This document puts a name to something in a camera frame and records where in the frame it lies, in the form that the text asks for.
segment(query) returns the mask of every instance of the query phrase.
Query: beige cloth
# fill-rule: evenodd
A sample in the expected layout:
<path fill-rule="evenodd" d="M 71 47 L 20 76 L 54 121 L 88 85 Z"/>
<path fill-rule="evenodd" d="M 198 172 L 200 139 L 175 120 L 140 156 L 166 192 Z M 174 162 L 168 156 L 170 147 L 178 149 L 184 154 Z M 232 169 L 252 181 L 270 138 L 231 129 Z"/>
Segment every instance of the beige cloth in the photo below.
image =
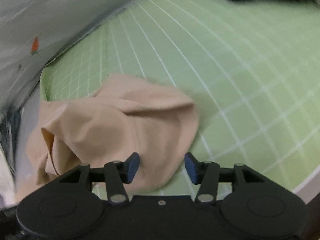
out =
<path fill-rule="evenodd" d="M 197 128 L 189 97 L 124 74 L 107 78 L 91 98 L 41 101 L 26 146 L 35 176 L 18 190 L 17 201 L 80 163 L 103 167 L 133 152 L 140 167 L 126 190 L 159 188 L 178 169 Z"/>

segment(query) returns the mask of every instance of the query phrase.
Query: blue finger pad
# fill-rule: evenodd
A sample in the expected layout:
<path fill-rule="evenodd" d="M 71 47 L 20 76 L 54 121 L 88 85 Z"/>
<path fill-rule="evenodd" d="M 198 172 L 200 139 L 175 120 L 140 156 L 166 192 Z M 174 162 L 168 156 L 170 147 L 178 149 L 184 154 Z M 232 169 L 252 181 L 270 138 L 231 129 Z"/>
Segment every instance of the blue finger pad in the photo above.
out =
<path fill-rule="evenodd" d="M 191 182 L 195 184 L 197 182 L 196 166 L 188 155 L 184 156 L 184 166 L 186 167 Z"/>
<path fill-rule="evenodd" d="M 131 183 L 133 181 L 134 176 L 136 175 L 136 172 L 140 165 L 140 157 L 137 154 L 129 163 L 128 166 L 128 183 Z"/>

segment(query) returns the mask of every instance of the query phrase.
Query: cloth fold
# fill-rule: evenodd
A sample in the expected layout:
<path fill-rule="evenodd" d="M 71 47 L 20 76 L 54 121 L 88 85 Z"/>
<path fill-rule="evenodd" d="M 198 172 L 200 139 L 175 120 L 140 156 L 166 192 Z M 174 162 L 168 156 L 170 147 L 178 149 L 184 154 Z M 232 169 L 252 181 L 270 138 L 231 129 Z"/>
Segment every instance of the cloth fold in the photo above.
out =
<path fill-rule="evenodd" d="M 140 155 L 129 193 L 163 186 L 180 166 L 198 128 L 193 101 L 174 87 L 115 74 L 92 97 L 40 102 L 26 153 L 35 174 L 17 201 L 80 163 L 103 167 Z"/>

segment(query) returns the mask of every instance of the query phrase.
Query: white fabric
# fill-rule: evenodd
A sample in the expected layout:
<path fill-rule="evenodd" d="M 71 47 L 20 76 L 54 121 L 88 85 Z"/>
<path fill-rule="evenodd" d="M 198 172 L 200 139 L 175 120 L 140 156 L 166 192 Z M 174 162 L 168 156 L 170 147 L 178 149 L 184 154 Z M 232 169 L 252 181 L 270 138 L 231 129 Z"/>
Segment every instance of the white fabric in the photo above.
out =
<path fill-rule="evenodd" d="M 0 109 L 20 106 L 52 57 L 132 1 L 0 0 Z"/>
<path fill-rule="evenodd" d="M 3 149 L 0 145 L 0 195 L 4 200 L 5 206 L 15 204 L 15 191 L 13 177 L 10 173 L 9 166 L 4 156 Z"/>

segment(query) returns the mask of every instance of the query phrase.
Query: green cutting mat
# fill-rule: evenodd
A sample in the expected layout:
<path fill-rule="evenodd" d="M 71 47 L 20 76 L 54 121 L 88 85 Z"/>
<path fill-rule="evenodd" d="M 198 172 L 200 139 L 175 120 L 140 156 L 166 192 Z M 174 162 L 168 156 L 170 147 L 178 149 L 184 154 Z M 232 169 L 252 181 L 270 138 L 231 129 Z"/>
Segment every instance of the green cutting mat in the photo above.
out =
<path fill-rule="evenodd" d="M 319 40 L 311 4 L 143 0 L 47 66 L 41 96 L 85 97 L 111 73 L 173 84 L 199 108 L 199 160 L 245 163 L 293 190 L 320 165 Z M 181 167 L 152 194 L 196 191 Z"/>

